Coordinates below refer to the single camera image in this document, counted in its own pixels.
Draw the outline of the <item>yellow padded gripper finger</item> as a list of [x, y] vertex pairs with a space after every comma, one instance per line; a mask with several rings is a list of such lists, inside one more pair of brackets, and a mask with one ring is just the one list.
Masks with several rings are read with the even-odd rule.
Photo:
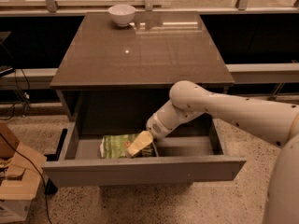
[[142, 149], [149, 146], [153, 142], [153, 135], [149, 131], [142, 131], [125, 150], [127, 158], [137, 155]]

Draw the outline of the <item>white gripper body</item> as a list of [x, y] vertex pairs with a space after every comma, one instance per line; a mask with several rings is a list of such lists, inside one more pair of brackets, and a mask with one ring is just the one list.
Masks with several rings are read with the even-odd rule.
[[188, 123], [203, 115], [203, 112], [187, 111], [175, 107], [167, 101], [147, 121], [146, 129], [156, 139], [163, 139], [173, 132], [179, 125]]

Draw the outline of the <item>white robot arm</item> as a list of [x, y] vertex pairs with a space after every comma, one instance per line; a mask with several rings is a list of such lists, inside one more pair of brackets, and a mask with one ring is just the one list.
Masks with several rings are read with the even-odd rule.
[[261, 224], [299, 224], [299, 105], [208, 91], [188, 80], [175, 83], [168, 100], [125, 150], [132, 158], [180, 125], [208, 114], [279, 150], [265, 194]]

